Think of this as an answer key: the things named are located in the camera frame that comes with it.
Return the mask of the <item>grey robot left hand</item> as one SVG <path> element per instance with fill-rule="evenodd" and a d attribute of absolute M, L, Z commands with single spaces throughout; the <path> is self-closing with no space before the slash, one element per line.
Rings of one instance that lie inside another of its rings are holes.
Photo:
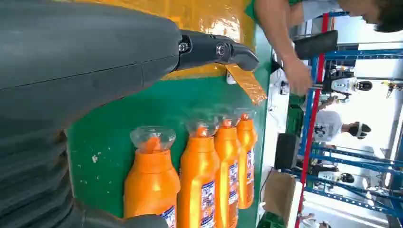
<path fill-rule="evenodd" d="M 0 3 L 0 225 L 165 228 L 157 215 L 120 219 L 78 203 L 63 131 L 77 117 L 173 71 L 210 63 L 253 71 L 258 58 L 221 35 L 112 5 Z"/>

